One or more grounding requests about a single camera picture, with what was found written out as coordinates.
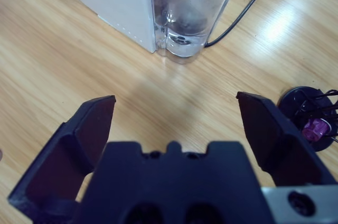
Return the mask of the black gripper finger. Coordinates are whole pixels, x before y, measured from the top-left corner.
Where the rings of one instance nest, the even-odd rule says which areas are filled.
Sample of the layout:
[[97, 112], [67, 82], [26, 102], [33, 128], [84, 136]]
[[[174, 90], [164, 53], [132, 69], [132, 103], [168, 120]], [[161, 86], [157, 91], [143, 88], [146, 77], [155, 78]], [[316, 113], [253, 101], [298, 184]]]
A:
[[334, 185], [337, 181], [296, 126], [268, 98], [238, 92], [246, 138], [276, 186]]
[[8, 202], [33, 223], [71, 223], [81, 185], [107, 143], [115, 102], [115, 96], [84, 102], [41, 149]]

